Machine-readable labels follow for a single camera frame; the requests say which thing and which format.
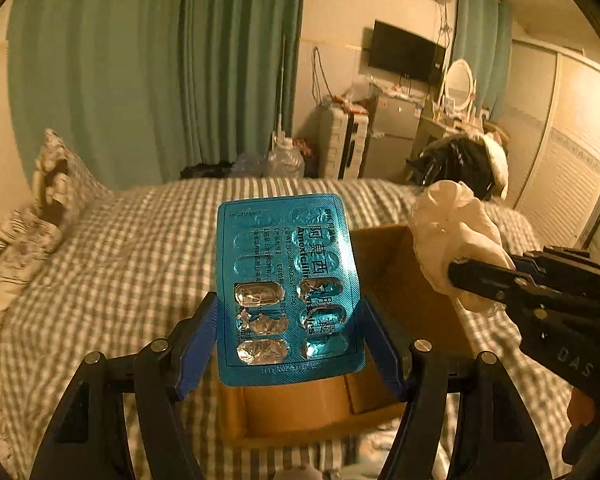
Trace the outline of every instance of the robotic claw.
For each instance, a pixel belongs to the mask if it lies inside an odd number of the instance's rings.
[[[562,451],[570,480],[600,480],[600,266],[566,248],[514,256],[516,270],[456,260],[457,288],[504,303],[520,349],[595,402],[593,423]],[[448,479],[551,479],[534,424],[495,354],[449,358],[392,323],[372,298],[360,301],[365,341],[382,378],[408,402],[380,480],[429,479],[446,394],[460,393]],[[216,295],[170,336],[138,354],[108,360],[90,352],[69,383],[40,445],[30,478],[133,480],[122,393],[135,393],[154,480],[202,480],[176,403],[195,389],[216,340]]]

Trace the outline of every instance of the teal curtain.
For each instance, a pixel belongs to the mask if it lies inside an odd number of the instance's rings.
[[[183,0],[183,73],[190,78],[184,115],[197,160],[266,153],[276,123],[283,43],[283,127],[290,131],[299,2]]]
[[[15,0],[13,127],[27,175],[46,127],[113,189],[265,153],[286,37],[292,115],[301,0]]]
[[[505,0],[458,0],[452,60],[469,64],[477,81],[475,107],[491,110],[493,121],[504,107],[512,22]]]

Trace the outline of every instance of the wardrobe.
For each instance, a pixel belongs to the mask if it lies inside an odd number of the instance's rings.
[[[514,39],[505,99],[505,204],[529,219],[541,243],[586,245],[600,216],[600,65]]]

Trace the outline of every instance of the white cloth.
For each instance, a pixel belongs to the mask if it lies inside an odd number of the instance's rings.
[[[509,190],[509,165],[507,164],[507,155],[502,149],[502,146],[490,136],[480,134],[480,141],[487,150],[491,173],[493,173],[493,181],[495,182],[493,196],[504,200],[506,199],[507,191]]]
[[[455,288],[448,278],[456,258],[472,258],[514,269],[500,232],[464,183],[440,180],[418,197],[410,221],[413,251],[423,275],[438,292],[457,298],[472,312],[488,312],[494,302]]]

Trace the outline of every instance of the pillow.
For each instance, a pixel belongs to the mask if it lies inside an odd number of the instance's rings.
[[[56,133],[47,129],[36,159],[32,191],[38,217],[64,232],[97,197],[110,193]]]
[[[53,130],[36,159],[34,204],[12,211],[0,222],[0,327],[11,302],[33,280],[86,205],[110,193]],[[13,450],[2,420],[0,462],[14,471]]]

